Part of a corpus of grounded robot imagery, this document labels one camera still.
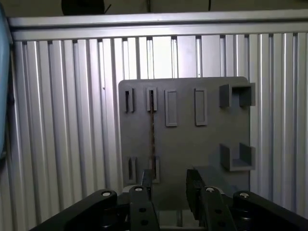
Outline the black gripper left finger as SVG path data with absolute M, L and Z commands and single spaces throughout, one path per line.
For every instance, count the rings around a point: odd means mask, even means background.
M 47 219 L 35 231 L 158 231 L 152 203 L 152 172 L 144 170 L 140 185 L 118 195 L 98 190 Z

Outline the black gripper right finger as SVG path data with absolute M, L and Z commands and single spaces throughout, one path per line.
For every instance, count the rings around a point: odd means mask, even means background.
M 232 197 L 207 186 L 196 169 L 187 170 L 186 197 L 194 218 L 208 231 L 306 231 L 308 220 L 253 192 Z

